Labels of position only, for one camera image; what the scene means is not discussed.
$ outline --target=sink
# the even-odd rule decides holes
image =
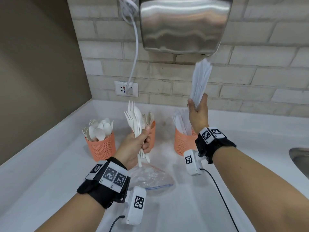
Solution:
[[[293,163],[309,179],[309,148],[292,148],[289,154]]]

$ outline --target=orange basket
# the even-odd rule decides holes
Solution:
[[[155,121],[151,124],[151,131],[150,131],[150,149],[155,146]]]
[[[196,149],[195,140],[197,139],[197,134],[192,130],[192,136],[188,136],[180,133],[177,129],[175,129],[175,143],[174,149],[175,152],[183,156],[183,153],[187,150]]]
[[[99,160],[107,160],[116,153],[114,132],[112,132],[112,134],[103,141],[90,142],[86,139],[86,142],[91,155],[96,162]]]

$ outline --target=outlet plate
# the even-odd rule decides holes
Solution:
[[[132,88],[131,94],[126,94],[127,83],[124,81],[114,81],[115,93],[119,96],[138,97],[138,84],[130,82],[130,88]]]

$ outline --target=white cable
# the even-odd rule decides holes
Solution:
[[[130,86],[130,81],[134,73],[134,69],[135,69],[135,65],[137,61],[137,55],[138,55],[138,35],[137,35],[137,27],[134,21],[134,12],[138,12],[138,6],[135,4],[135,1],[136,0],[119,0],[120,7],[121,7],[121,16],[123,20],[126,21],[126,23],[133,25],[134,33],[135,33],[135,42],[136,42],[135,58],[134,58],[131,74],[130,74],[130,77],[127,83],[126,94],[129,94],[129,91],[130,93],[132,93],[132,89],[129,86]],[[125,10],[127,11],[127,14],[130,16],[131,22],[124,16]]]

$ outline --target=stainless steel hand dryer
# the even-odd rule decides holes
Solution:
[[[145,50],[215,53],[232,3],[233,0],[139,0]]]

